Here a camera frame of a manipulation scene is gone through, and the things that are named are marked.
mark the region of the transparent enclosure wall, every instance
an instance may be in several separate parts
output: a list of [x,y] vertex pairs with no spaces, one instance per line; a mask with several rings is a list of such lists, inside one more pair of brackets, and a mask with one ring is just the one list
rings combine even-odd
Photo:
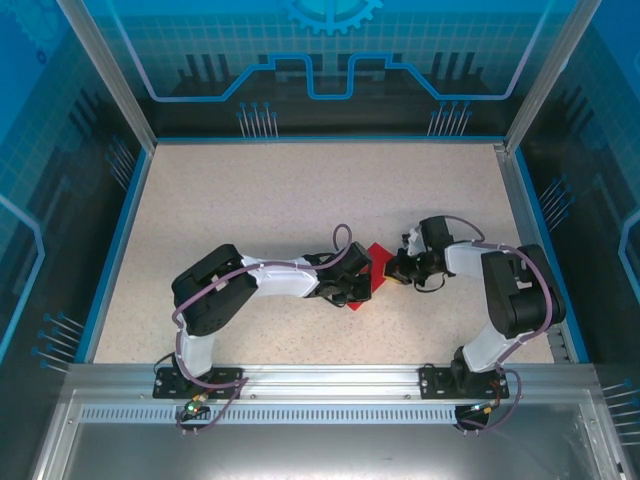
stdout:
[[161,137],[503,135],[574,0],[89,0]]
[[140,145],[55,2],[0,0],[0,71],[0,476],[22,479]]
[[[522,145],[540,222],[605,387],[640,384],[638,21],[637,2],[603,0]],[[626,387],[611,393],[627,393],[613,404],[633,397]],[[622,414],[614,419],[624,443],[639,440],[637,410],[613,412]],[[640,449],[628,447],[637,461]]]

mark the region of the beige work surface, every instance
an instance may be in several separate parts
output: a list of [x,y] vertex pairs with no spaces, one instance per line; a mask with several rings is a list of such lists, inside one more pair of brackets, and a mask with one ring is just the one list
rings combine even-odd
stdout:
[[[331,249],[335,225],[390,251],[429,216],[452,214],[487,239],[520,244],[491,145],[295,143],[160,145],[95,362],[154,362],[174,349],[171,282],[224,243],[265,259]],[[468,228],[450,223],[456,239]],[[430,279],[434,285],[439,278]],[[213,361],[445,363],[488,317],[480,280],[433,294],[386,282],[357,312],[322,299],[250,300],[217,333]],[[551,362],[545,336],[515,362]]]

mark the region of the aluminum frame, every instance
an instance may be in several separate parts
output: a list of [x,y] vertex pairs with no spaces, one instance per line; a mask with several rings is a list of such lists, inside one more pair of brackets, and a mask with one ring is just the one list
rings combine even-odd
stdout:
[[[249,409],[280,405],[286,409],[318,405],[385,405],[391,408],[474,403],[473,400],[421,400],[417,373],[420,366],[244,365],[242,368],[250,380],[243,390],[243,398],[234,405]],[[613,454],[616,445],[612,444],[607,430],[610,418],[593,365],[522,364],[513,367],[522,376],[523,405],[580,406],[585,441],[591,446],[592,459],[601,478],[620,478]],[[82,422],[83,409],[100,405],[157,409],[158,405],[184,403],[154,400],[151,397],[154,379],[152,365],[71,365],[33,479],[62,478],[78,425]],[[504,403],[512,401],[513,395]],[[122,418],[110,423],[139,422]],[[167,422],[158,419],[157,423]],[[424,422],[416,419],[404,423]]]
[[57,0],[136,138],[149,154],[158,143],[116,59],[82,0]]
[[509,131],[505,136],[506,151],[513,154],[536,115],[542,108],[544,101],[551,93],[556,80],[564,70],[571,54],[582,38],[585,30],[591,23],[591,19],[598,10],[602,0],[577,0],[576,5],[569,14],[562,31],[559,33],[549,55],[542,65],[531,90],[527,93],[520,110],[513,119]]
[[[522,172],[518,167],[514,154],[509,154],[504,145],[496,146],[496,157],[502,180],[507,190],[513,218],[516,222],[516,229],[520,235],[520,241],[523,244],[535,243],[544,246],[542,236],[540,235],[540,227],[536,222],[533,213],[533,206],[526,194],[524,179]],[[565,358],[569,361],[577,363],[578,354],[576,353],[574,342],[571,337],[571,331],[567,322],[562,322],[558,326],[552,327],[554,332],[558,332],[563,342],[557,342],[552,337],[549,338],[551,352],[556,363],[562,363]]]

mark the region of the metal plate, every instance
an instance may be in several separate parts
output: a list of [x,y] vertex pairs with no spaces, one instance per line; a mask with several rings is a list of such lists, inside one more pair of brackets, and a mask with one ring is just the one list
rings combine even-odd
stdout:
[[[420,397],[423,400],[469,400],[469,395],[461,395],[455,387],[455,380],[449,367],[422,367],[418,369],[420,379]],[[500,376],[500,398],[509,398],[509,386],[504,375]],[[496,390],[489,387],[486,390],[478,390],[473,393],[473,399],[493,400],[497,397]]]
[[[425,471],[446,472],[450,478],[480,478],[478,472],[484,472],[481,477],[487,479],[496,475],[521,478],[523,471],[530,474],[529,478],[552,478],[522,443],[540,447],[540,458],[550,462],[558,474],[569,468],[571,478],[620,478],[617,469],[607,469],[606,462],[600,462],[596,475],[590,467],[594,453],[584,438],[583,424],[594,430],[593,445],[599,452],[608,452],[603,448],[606,438],[602,440],[601,432],[595,435],[602,426],[599,414],[606,416],[607,412],[592,365],[507,365],[517,369],[523,381],[521,405],[500,429],[521,439],[515,443],[505,442],[499,434],[482,436],[476,442],[450,424],[419,425],[425,421],[420,413],[416,416],[416,411],[426,415],[434,411],[433,407],[440,410],[473,402],[421,400],[416,376],[420,365],[241,367],[244,376],[250,378],[243,399],[233,403],[230,416],[205,439],[195,435],[183,438],[173,425],[181,400],[156,400],[146,394],[154,380],[152,365],[70,365],[61,401],[70,402],[72,408],[52,424],[45,442],[51,448],[43,450],[34,478],[109,480],[114,475],[122,477],[138,471],[147,477],[177,478],[185,475],[185,468],[196,477],[203,471],[224,468],[246,477],[268,472],[277,478],[305,473],[324,478],[342,471],[352,475],[356,468],[361,473],[371,472],[369,476],[385,478],[418,478]],[[580,406],[594,402],[603,409],[593,417],[586,412],[580,414]],[[223,403],[210,404],[214,415]],[[73,407],[83,409],[81,417],[72,413]],[[149,407],[161,413],[147,413]],[[298,409],[308,411],[309,417],[296,413]],[[318,414],[312,413],[323,409],[334,412],[330,421],[342,425],[326,425],[328,420],[318,420]],[[397,420],[395,413],[393,418],[380,413],[376,418],[371,414],[375,409],[403,413],[402,417],[398,413]],[[273,418],[266,410],[275,412]],[[344,418],[337,412],[344,412]],[[369,418],[361,412],[369,412]],[[259,424],[262,421],[271,425]],[[136,455],[125,454],[132,449]],[[452,451],[463,452],[471,460],[451,462]],[[63,475],[56,466],[64,469],[67,460]],[[485,464],[486,469],[478,470],[478,465]]]
[[[230,383],[242,378],[241,368],[214,368],[207,377],[207,383]],[[186,381],[173,367],[159,368],[153,387],[153,398],[158,399],[190,399],[205,389]],[[209,392],[209,399],[228,399],[233,395],[235,387],[223,388]]]

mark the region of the robotic arm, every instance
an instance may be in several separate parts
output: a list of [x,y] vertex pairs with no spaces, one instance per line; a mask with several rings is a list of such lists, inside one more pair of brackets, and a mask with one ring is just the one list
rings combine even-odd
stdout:
[[[542,287],[521,258],[498,246],[455,242],[444,216],[422,220],[402,236],[404,247],[385,267],[385,276],[405,285],[424,287],[432,275],[469,275],[483,280],[489,321],[470,343],[460,347],[451,362],[451,376],[459,395],[473,398],[495,380],[496,364],[514,345],[543,326],[546,302]],[[518,250],[535,264],[552,298],[551,323],[561,322],[565,304],[547,259],[538,245]]]
[[[500,380],[497,364],[545,324],[547,303],[540,281],[517,254],[500,246],[454,241],[445,216],[422,220],[402,239],[403,247],[385,266],[386,277],[420,287],[430,276],[440,274],[483,280],[489,321],[474,340],[457,349],[448,372],[433,379],[429,389],[434,396],[429,398],[438,398],[440,392],[452,392],[449,398],[484,398],[479,393],[484,394],[487,385]],[[544,252],[537,245],[518,250],[533,262],[549,288],[551,323],[561,322],[565,305]],[[181,314],[185,331],[179,337],[180,358],[194,377],[207,378],[212,372],[215,332],[251,298],[321,297],[338,307],[371,298],[372,260],[357,242],[344,254],[309,254],[289,262],[242,255],[227,244],[175,279],[174,304],[184,304],[217,279],[248,266],[254,269],[238,272]]]
[[[187,370],[195,377],[211,370],[215,332],[251,298],[272,295],[321,297],[337,307],[369,300],[371,257],[358,242],[347,248],[341,260],[328,266],[338,253],[310,254],[286,262],[271,262],[242,255],[233,245],[227,244],[182,273],[171,285],[176,307],[223,275],[249,265],[266,264],[230,279],[184,311],[186,334],[182,334],[180,342],[181,358]],[[298,268],[269,266],[269,263]]]

